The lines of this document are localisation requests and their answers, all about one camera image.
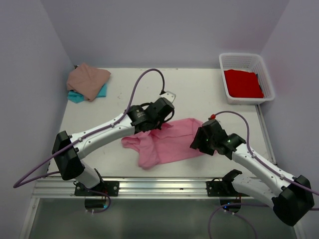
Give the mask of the pink polo shirt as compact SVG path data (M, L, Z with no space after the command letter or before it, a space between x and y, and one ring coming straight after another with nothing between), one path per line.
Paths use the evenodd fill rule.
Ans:
M164 123L161 129L123 137L121 144L136 151L139 154L138 166L148 170L156 165L202 156L199 150L190 148L202 124L194 118L170 121Z

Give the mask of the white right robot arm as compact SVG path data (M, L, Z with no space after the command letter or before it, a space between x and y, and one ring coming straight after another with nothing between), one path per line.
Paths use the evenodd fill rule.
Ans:
M197 130L192 149L213 155L218 153L249 170L255 178L233 169L220 181L206 183L207 193L219 196L248 195L273 209L286 225L294 226L315 205L310 181L278 168L256 151L239 135L227 134L220 123L211 119Z

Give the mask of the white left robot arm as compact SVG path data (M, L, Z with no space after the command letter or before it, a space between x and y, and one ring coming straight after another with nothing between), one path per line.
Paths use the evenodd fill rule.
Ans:
M75 179L90 194L102 193L104 184L96 169L83 159L96 149L117 139L139 132L160 129L167 116L174 114L173 99L160 97L155 102L129 106L124 113L90 130L68 135L60 132L55 139L52 154L63 180Z

